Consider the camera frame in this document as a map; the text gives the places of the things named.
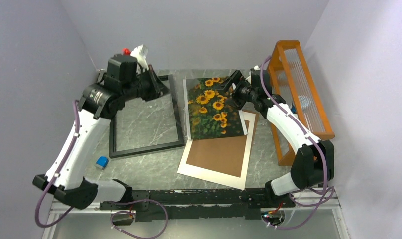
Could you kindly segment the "black picture frame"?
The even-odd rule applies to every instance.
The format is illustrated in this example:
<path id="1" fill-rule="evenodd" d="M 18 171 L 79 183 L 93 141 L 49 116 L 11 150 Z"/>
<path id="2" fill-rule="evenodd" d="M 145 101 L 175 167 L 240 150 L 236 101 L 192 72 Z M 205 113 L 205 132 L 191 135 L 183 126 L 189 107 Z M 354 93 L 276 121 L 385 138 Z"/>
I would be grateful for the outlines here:
<path id="1" fill-rule="evenodd" d="M 109 157 L 156 153 L 185 145 L 173 75 L 159 76 L 167 88 L 162 97 L 126 102 L 110 123 Z"/>

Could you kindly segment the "sunflower photo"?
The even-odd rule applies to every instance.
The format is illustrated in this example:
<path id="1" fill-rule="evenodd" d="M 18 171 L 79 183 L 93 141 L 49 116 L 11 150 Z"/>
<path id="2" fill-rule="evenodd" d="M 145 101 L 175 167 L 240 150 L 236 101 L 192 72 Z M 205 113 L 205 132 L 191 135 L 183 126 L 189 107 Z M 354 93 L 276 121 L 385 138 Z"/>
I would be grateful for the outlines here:
<path id="1" fill-rule="evenodd" d="M 184 99 L 191 140 L 237 137 L 247 134 L 240 110 L 227 104 L 233 91 L 221 85 L 227 77 L 184 79 Z"/>

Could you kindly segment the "white mat backing board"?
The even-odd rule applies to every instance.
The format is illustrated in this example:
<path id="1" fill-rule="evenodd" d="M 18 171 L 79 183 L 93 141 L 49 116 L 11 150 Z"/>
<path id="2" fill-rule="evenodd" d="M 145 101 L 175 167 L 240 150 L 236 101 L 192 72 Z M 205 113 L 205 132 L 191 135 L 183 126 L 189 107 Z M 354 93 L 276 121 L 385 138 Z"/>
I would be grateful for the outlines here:
<path id="1" fill-rule="evenodd" d="M 242 115 L 247 135 L 188 140 L 177 173 L 235 189 L 245 189 L 258 115 L 250 111 L 243 111 Z"/>

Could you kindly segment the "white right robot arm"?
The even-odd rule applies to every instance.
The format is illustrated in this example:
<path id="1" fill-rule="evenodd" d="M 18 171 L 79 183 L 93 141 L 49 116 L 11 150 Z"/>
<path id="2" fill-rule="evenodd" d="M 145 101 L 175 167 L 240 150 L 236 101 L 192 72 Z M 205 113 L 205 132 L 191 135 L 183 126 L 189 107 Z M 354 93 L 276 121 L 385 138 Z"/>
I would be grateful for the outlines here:
<path id="1" fill-rule="evenodd" d="M 268 206 L 277 206 L 283 195 L 318 184 L 328 186 L 334 177 L 334 145 L 314 135 L 295 117 L 286 101 L 266 84 L 263 70 L 255 71 L 251 80 L 236 70 L 213 88 L 229 93 L 226 103 L 238 110 L 247 102 L 252 103 L 294 150 L 290 172 L 266 183 L 268 190 L 263 198 Z"/>

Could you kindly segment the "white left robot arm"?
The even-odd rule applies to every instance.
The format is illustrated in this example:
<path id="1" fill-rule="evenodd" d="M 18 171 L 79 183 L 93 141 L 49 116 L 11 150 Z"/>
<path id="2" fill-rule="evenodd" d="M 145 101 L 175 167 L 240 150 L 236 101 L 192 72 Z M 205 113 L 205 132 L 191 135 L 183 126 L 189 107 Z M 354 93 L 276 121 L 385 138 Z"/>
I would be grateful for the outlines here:
<path id="1" fill-rule="evenodd" d="M 168 88 L 146 57 L 135 51 L 111 57 L 100 77 L 100 82 L 87 86 L 73 103 L 75 119 L 61 152 L 46 173 L 36 175 L 32 183 L 76 209 L 104 201 L 127 209 L 133 201 L 131 186 L 118 179 L 88 180 L 84 177 L 85 168 L 101 135 L 127 101 L 154 100 L 167 94 Z"/>

